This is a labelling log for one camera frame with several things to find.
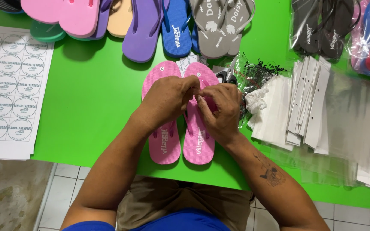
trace forearm tattoo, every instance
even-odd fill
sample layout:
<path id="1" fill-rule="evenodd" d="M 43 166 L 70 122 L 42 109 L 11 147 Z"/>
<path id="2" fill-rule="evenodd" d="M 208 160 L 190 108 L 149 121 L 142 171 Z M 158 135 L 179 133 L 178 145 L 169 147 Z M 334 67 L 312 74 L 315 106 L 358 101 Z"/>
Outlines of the forearm tattoo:
<path id="1" fill-rule="evenodd" d="M 265 170 L 265 173 L 264 175 L 260 175 L 260 177 L 265 179 L 269 186 L 274 187 L 285 182 L 286 178 L 284 174 L 271 165 L 270 159 L 264 155 L 254 154 L 254 157 L 262 163 L 262 169 Z"/>

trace white tile floor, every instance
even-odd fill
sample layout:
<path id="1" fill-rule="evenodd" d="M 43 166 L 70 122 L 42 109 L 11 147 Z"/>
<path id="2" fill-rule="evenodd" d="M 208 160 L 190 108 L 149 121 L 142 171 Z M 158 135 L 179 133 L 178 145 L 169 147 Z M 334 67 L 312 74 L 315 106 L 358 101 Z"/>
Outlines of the white tile floor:
<path id="1" fill-rule="evenodd" d="M 39 231 L 57 231 L 90 168 L 58 164 Z M 314 202 L 331 231 L 370 231 L 370 209 Z M 279 226 L 256 200 L 251 205 L 246 231 L 278 231 Z"/>

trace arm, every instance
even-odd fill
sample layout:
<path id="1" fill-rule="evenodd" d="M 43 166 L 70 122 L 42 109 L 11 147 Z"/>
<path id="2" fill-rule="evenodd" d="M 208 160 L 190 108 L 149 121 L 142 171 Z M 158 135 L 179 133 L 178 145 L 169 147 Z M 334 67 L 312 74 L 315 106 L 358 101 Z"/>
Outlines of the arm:
<path id="1" fill-rule="evenodd" d="M 122 131 L 101 154 L 68 210 L 61 230 L 83 221 L 115 226 L 118 205 L 135 177 L 139 156 L 148 136 L 185 112 L 198 93 L 196 76 L 170 76 L 154 82 Z"/>
<path id="2" fill-rule="evenodd" d="M 199 95 L 198 105 L 209 134 L 239 164 L 252 192 L 278 222 L 281 231 L 329 231 L 305 190 L 239 132 L 241 92 L 236 86 L 228 83 L 209 86 Z M 218 111 L 210 111 L 205 96 L 213 98 Z"/>

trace purple flip-flop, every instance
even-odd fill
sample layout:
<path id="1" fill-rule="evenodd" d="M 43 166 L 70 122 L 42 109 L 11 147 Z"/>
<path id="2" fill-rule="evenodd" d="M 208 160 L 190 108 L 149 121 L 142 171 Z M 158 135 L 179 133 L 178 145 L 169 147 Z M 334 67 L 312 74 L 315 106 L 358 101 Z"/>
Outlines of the purple flip-flop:
<path id="1" fill-rule="evenodd" d="M 122 43 L 122 52 L 134 62 L 147 62 L 155 53 L 158 34 L 169 0 L 132 0 L 133 20 Z"/>
<path id="2" fill-rule="evenodd" d="M 97 29 L 94 34 L 88 37 L 91 40 L 98 40 L 104 37 L 106 27 L 108 26 L 109 10 L 112 0 L 101 0 L 100 12 L 98 14 Z"/>

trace white daisy print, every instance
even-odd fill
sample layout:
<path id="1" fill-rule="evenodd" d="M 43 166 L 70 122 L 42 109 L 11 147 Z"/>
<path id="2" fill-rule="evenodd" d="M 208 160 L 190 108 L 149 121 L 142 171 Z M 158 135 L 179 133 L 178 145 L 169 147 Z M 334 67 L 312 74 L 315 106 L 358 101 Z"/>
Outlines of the white daisy print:
<path id="1" fill-rule="evenodd" d="M 216 31 L 217 30 L 216 22 L 214 22 L 214 21 L 207 22 L 206 26 L 205 26 L 205 29 L 210 30 L 211 32 Z"/>
<path id="2" fill-rule="evenodd" d="M 228 34 L 235 34 L 235 27 L 231 24 L 227 25 L 227 32 Z"/>

